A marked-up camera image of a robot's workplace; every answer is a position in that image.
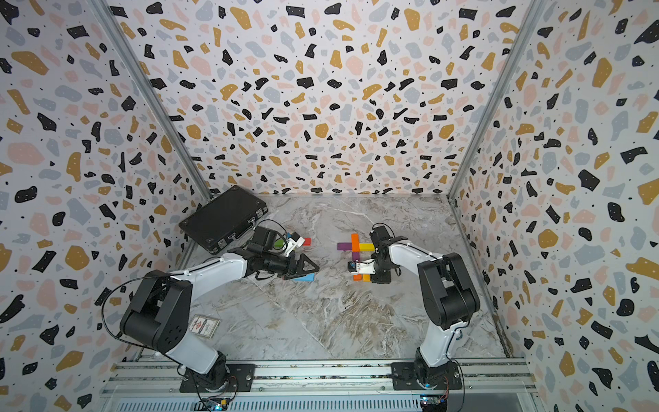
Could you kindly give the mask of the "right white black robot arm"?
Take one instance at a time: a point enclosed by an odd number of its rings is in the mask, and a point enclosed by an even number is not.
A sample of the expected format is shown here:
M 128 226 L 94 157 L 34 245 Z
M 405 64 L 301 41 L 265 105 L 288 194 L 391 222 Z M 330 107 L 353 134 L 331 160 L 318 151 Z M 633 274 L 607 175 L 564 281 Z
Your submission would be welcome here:
M 434 389 L 449 383 L 449 365 L 458 336 L 470 326 L 481 302 L 463 258 L 456 252 L 435 254 L 395 236 L 385 224 L 375 224 L 370 233 L 374 253 L 367 263 L 370 280 L 388 284 L 392 274 L 406 270 L 418 277 L 423 307 L 429 319 L 426 337 L 414 361 L 416 384 Z

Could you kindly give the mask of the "orange long block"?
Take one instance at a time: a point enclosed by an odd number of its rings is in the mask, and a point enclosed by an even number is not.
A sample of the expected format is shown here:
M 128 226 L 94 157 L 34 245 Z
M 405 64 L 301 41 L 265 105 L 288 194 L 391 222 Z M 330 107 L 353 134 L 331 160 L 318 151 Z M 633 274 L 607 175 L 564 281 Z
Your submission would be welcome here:
M 351 235 L 352 252 L 360 252 L 360 236 L 358 233 Z

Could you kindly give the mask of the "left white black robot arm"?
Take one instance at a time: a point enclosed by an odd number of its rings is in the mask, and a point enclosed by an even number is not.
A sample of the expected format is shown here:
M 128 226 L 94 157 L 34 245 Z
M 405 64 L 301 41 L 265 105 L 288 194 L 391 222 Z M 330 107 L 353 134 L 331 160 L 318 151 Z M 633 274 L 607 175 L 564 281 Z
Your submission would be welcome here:
M 194 304 L 228 283 L 265 273 L 293 280 L 315 274 L 319 265 L 298 254 L 305 239 L 297 233 L 284 235 L 257 227 L 250 240 L 210 263 L 183 271 L 151 271 L 141 279 L 120 322 L 120 332 L 177 362 L 185 369 L 185 381 L 199 391 L 228 389 L 237 379 L 230 376 L 226 355 L 204 343 L 190 330 Z

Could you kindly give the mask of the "light blue long block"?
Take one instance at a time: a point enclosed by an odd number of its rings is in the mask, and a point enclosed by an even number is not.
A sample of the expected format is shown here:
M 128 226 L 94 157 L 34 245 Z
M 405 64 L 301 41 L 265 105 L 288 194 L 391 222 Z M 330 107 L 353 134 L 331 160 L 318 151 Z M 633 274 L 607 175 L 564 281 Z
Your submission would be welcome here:
M 296 282 L 313 282 L 315 279 L 314 274 L 308 274 L 306 276 L 295 278 Z

